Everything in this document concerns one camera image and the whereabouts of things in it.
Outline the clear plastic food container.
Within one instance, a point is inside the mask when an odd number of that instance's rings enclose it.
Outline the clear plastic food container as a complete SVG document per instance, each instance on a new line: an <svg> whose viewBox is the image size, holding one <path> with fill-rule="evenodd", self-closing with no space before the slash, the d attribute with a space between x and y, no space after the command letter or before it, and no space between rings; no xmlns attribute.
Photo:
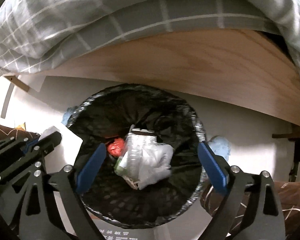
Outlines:
<svg viewBox="0 0 300 240"><path fill-rule="evenodd" d="M135 159L132 159L125 154L117 160L114 171L118 176L121 176L132 189L137 190L139 183L139 167L139 161L135 163Z"/></svg>

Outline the bubble wrap sheet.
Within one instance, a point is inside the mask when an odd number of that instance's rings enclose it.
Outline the bubble wrap sheet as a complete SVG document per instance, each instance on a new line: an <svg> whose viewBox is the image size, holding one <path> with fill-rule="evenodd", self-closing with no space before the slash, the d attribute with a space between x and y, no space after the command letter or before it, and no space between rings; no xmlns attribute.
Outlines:
<svg viewBox="0 0 300 240"><path fill-rule="evenodd" d="M135 163L139 161L141 165L143 150L155 142L157 142L157 137L153 133L142 131L130 132L127 135L124 155L127 154L132 159L135 159Z"/></svg>

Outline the black lined trash bin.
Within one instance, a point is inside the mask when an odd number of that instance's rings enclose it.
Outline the black lined trash bin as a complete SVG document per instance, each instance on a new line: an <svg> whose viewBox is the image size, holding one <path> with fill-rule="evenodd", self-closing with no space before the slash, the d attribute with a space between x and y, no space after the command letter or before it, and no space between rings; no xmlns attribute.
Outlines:
<svg viewBox="0 0 300 240"><path fill-rule="evenodd" d="M67 121L82 139L77 191L96 217L124 229L168 223L198 199L205 130L186 100L138 84L106 88Z"/></svg>

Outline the white drawstring pouch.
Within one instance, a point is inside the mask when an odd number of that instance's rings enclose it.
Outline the white drawstring pouch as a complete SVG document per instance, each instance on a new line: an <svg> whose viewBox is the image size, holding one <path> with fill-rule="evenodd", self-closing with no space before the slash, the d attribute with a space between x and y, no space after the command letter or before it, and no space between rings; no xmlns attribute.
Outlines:
<svg viewBox="0 0 300 240"><path fill-rule="evenodd" d="M170 162L173 153L174 149L169 144L155 142L143 148L137 181L138 189L142 190L171 176Z"/></svg>

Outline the blue slipper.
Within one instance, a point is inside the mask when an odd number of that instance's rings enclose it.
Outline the blue slipper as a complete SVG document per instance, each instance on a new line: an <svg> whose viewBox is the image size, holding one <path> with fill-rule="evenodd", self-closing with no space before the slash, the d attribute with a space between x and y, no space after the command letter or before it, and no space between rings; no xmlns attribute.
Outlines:
<svg viewBox="0 0 300 240"><path fill-rule="evenodd" d="M207 144L214 152L215 155L223 157L226 161L229 161L231 145L228 139L221 136L215 136L211 138Z"/></svg>

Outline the grey checked bed sheet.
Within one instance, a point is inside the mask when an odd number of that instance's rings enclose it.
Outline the grey checked bed sheet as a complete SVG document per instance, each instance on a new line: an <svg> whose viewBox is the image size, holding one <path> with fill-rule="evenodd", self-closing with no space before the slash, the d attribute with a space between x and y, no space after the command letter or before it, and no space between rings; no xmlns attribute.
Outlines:
<svg viewBox="0 0 300 240"><path fill-rule="evenodd" d="M300 74L300 0L4 0L0 76L55 69L105 46L196 28L279 34Z"/></svg>

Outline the red plastic bag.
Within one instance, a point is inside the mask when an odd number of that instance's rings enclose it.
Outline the red plastic bag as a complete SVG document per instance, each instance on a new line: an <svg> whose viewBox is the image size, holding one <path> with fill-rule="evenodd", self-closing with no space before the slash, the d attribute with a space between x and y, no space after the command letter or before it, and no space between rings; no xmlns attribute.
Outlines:
<svg viewBox="0 0 300 240"><path fill-rule="evenodd" d="M115 138L114 140L112 140L107 144L108 153L115 158L121 156L124 148L125 148L125 141L122 138Z"/></svg>

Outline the brown patterned trouser leg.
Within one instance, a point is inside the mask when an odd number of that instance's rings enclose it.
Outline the brown patterned trouser leg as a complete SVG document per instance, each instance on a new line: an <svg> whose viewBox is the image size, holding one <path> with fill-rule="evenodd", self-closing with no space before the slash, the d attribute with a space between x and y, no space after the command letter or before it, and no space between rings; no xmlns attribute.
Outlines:
<svg viewBox="0 0 300 240"><path fill-rule="evenodd" d="M274 188L281 202L283 218L285 220L286 239L300 239L300 183L275 181ZM248 206L249 197L249 192L244 194L238 214L231 226L230 234L236 234L238 232ZM222 199L223 196L215 192L213 186L208 184L203 191L200 204L203 209L213 217ZM269 187L266 189L263 213L266 214L266 211L269 211L270 215L274 215L277 213L276 211L278 211L275 206L273 193Z"/></svg>

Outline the white tissue paper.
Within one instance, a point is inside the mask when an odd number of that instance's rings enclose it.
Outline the white tissue paper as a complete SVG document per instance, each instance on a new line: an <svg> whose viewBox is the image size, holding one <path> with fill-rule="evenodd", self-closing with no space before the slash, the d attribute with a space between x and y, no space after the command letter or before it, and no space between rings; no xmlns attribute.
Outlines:
<svg viewBox="0 0 300 240"><path fill-rule="evenodd" d="M65 165L74 165L76 157L83 140L75 135L70 129L63 124L55 124L46 129L39 140L43 140L53 132L61 134L61 143L45 157L45 167L47 173L60 171Z"/></svg>

